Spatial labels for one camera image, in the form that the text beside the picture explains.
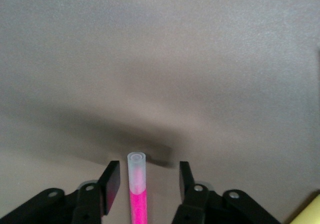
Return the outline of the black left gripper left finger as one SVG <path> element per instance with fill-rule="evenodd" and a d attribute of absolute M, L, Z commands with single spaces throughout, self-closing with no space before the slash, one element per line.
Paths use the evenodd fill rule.
<path fill-rule="evenodd" d="M 0 219 L 2 224 L 101 224 L 120 187 L 120 162 L 111 161 L 101 177 L 66 195 L 46 189 Z"/>

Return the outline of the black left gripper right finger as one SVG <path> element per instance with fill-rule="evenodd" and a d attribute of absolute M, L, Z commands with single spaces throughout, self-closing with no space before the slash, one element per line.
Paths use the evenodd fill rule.
<path fill-rule="evenodd" d="M 278 224 L 279 221 L 241 190 L 228 190 L 222 196 L 196 183 L 189 162 L 179 163 L 182 203 L 176 224 Z"/>

